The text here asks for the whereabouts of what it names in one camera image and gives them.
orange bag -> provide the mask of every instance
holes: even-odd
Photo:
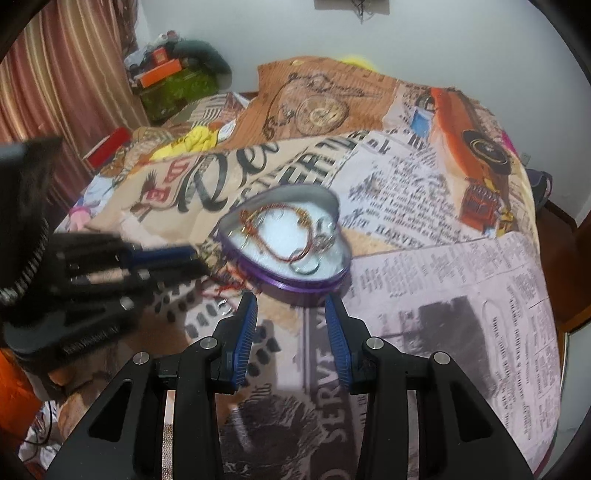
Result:
[[[33,393],[27,376],[9,351],[0,350],[0,432],[8,433],[3,435],[6,447],[19,447],[39,408],[41,401]]]

black cable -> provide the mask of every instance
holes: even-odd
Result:
[[[51,408],[51,403],[49,401],[46,401],[45,404],[47,405],[47,407],[49,408],[49,428],[47,429],[47,435],[45,435],[45,438],[43,439],[43,441],[39,442],[39,435],[37,434],[37,432],[35,430],[33,430],[35,432],[35,439],[37,440],[36,442],[31,442],[30,440],[27,439],[22,439],[17,435],[14,435],[12,432],[6,432],[8,433],[10,436],[18,439],[19,442],[21,443],[26,443],[27,445],[33,445],[35,447],[43,447],[45,445],[47,445],[47,443],[49,443],[49,438],[51,437],[51,430],[53,428],[53,410]]]
[[[363,20],[363,13],[365,12],[365,0],[351,0],[351,3],[357,9],[358,17]]]

white wall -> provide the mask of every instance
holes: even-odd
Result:
[[[208,41],[257,90],[256,66],[302,54],[357,54],[383,73],[455,85],[499,118],[529,167],[554,177],[552,201],[584,218],[591,194],[591,86],[551,24],[527,0],[374,0],[363,24],[349,0],[141,0],[150,36]]]
[[[144,11],[144,4],[138,2],[138,19],[135,22],[135,38],[138,41],[138,47],[142,49],[151,41],[156,39],[156,35],[152,36],[150,33],[150,26],[148,25],[148,19]]]

bracelet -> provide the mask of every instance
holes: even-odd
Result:
[[[303,249],[299,249],[297,254],[291,254],[289,257],[282,257],[276,254],[269,245],[261,238],[258,233],[258,225],[255,224],[255,221],[258,219],[258,216],[264,212],[269,210],[291,210],[298,216],[297,224],[306,228],[308,237],[306,240],[306,246]],[[240,212],[240,222],[242,223],[242,233],[246,237],[252,237],[254,241],[259,245],[259,247],[266,250],[275,260],[283,263],[293,263],[297,262],[304,258],[310,249],[312,248],[313,236],[314,232],[312,230],[312,219],[310,214],[306,212],[303,208],[294,207],[291,205],[287,205],[285,203],[269,203],[268,205],[264,205],[254,212],[249,212],[248,210],[244,209]]]

orange box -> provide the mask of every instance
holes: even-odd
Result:
[[[173,73],[180,72],[181,70],[182,67],[179,59],[169,60],[168,62],[158,65],[156,68],[144,73],[139,78],[139,81],[141,82],[142,87],[146,88]]]
[[[154,63],[156,65],[162,65],[163,63],[168,62],[168,55],[166,55],[166,48],[160,47],[156,48],[152,52],[152,58],[154,59]]]

